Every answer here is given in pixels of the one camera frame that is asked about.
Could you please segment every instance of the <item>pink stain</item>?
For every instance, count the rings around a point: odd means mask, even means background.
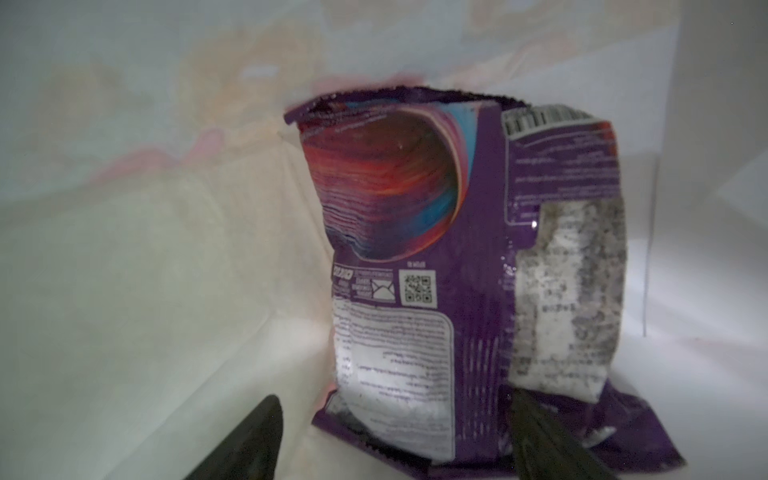
[[[371,77],[365,75],[337,75],[319,79],[312,84],[312,93],[322,95],[339,90],[359,90],[361,88],[375,89],[385,87],[395,87],[396,85],[405,85],[413,87],[421,85],[424,77],[416,74],[396,74],[382,81],[374,81]]]
[[[159,147],[145,147],[133,151],[96,173],[90,184],[101,184],[128,175],[203,163],[218,155],[224,148],[224,132],[220,128],[209,128],[198,135],[192,148],[181,159]]]

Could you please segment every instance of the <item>nutrition label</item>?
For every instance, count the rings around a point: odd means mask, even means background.
[[[350,412],[384,442],[439,462],[455,456],[453,325],[434,310],[335,297],[336,374]]]

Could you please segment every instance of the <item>qr code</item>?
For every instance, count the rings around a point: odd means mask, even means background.
[[[437,308],[434,270],[400,270],[400,303],[403,306]]]

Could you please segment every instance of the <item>crumpled plastic packaging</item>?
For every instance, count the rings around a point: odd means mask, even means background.
[[[414,478],[509,475],[519,386],[617,471],[683,464],[606,383],[627,248],[608,121],[407,87],[285,119],[334,249],[336,384],[315,425]]]

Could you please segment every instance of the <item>barcode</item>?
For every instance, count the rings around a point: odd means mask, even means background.
[[[434,270],[400,270],[400,303],[437,308]]]
[[[502,113],[502,124],[509,140],[553,127],[592,124],[599,121],[601,119],[565,105],[513,108]]]

